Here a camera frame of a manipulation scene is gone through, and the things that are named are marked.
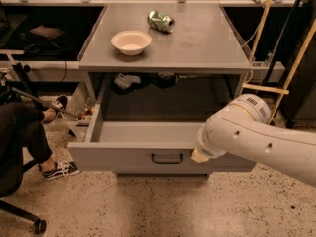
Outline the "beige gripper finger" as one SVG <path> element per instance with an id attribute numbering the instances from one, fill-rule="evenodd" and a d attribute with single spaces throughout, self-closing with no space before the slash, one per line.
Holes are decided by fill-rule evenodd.
<path id="1" fill-rule="evenodd" d="M 208 157 L 202 155 L 198 150 L 194 149 L 191 154 L 191 159 L 197 163 L 207 162 L 209 160 Z"/>

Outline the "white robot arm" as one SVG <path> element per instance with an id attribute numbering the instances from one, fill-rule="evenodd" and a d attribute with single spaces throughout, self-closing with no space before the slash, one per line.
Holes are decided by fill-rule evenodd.
<path id="1" fill-rule="evenodd" d="M 203 163 L 226 153 L 255 161 L 316 186 L 316 134 L 269 125 L 266 102 L 243 94 L 200 128 L 191 159 Z"/>

